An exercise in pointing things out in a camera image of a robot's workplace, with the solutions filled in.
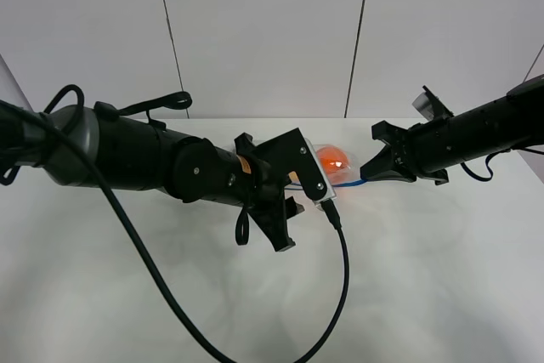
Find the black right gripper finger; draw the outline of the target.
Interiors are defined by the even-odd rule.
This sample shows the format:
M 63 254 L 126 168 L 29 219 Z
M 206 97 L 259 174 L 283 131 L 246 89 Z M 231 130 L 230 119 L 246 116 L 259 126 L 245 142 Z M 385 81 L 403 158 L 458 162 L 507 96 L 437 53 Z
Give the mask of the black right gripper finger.
M 413 183 L 416 176 L 402 162 L 390 146 L 384 146 L 377 155 L 360 167 L 360 178 L 367 182 L 401 181 Z
M 387 121 L 380 121 L 371 127 L 371 136 L 391 149 L 400 149 L 407 144 L 408 131 Z

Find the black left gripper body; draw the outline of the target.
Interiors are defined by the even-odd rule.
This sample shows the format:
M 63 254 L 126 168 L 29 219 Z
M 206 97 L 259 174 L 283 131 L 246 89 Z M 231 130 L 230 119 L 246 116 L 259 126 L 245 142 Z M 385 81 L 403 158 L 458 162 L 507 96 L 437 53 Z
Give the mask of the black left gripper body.
M 255 156 L 229 154 L 229 204 L 249 214 L 274 214 L 285 209 L 289 177 Z

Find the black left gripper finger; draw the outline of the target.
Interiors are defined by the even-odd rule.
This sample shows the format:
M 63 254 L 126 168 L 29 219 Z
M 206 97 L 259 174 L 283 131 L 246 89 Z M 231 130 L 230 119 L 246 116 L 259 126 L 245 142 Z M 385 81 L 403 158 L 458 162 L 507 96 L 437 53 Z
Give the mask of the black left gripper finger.
M 295 246 L 295 241 L 288 233 L 287 220 L 303 211 L 303 205 L 297 203 L 292 196 L 280 195 L 273 201 L 259 202 L 248 213 L 274 250 L 284 252 Z
M 255 159 L 254 151 L 256 149 L 253 138 L 249 133 L 242 133 L 234 139 L 235 153 L 246 159 Z

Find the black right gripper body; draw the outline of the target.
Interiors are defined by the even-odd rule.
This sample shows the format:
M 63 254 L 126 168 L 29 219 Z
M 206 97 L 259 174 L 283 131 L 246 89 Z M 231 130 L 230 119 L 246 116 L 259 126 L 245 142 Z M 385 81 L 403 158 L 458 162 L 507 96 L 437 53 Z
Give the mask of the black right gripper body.
M 413 183 L 423 179 L 421 166 L 417 163 L 414 149 L 414 137 L 422 124 L 417 123 L 409 128 L 390 126 L 390 148 L 392 151 L 393 170 L 390 180 Z

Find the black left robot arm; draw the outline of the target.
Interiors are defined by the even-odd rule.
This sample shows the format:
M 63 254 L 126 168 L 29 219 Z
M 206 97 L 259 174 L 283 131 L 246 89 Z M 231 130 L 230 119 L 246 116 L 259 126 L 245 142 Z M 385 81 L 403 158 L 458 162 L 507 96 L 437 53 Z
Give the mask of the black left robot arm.
M 164 122 L 132 118 L 158 108 L 182 110 L 191 103 L 190 95 L 180 91 L 121 109 L 104 102 L 88 108 L 82 90 L 70 85 L 27 121 L 25 110 L 2 102 L 1 182 L 11 184 L 17 167 L 30 166 L 43 168 L 60 185 L 97 186 L 73 151 L 36 125 L 42 120 L 79 147 L 112 189 L 161 190 L 184 203 L 204 200 L 240 207 L 237 244 L 247 244 L 254 222 L 275 251 L 294 247 L 286 221 L 302 207 L 267 175 L 267 164 L 171 130 Z

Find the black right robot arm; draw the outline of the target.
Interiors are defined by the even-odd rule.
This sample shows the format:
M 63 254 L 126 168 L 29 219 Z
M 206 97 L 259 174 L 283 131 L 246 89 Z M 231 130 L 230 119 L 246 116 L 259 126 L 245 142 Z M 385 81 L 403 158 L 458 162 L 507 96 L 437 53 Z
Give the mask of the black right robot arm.
M 425 87 L 412 103 L 427 120 L 407 129 L 386 121 L 374 124 L 371 135 L 384 147 L 360 167 L 365 181 L 433 180 L 449 182 L 447 169 L 460 165 L 474 179 L 487 182 L 466 162 L 493 157 L 510 150 L 529 151 L 543 144 L 543 76 L 511 89 L 504 97 L 454 115 Z

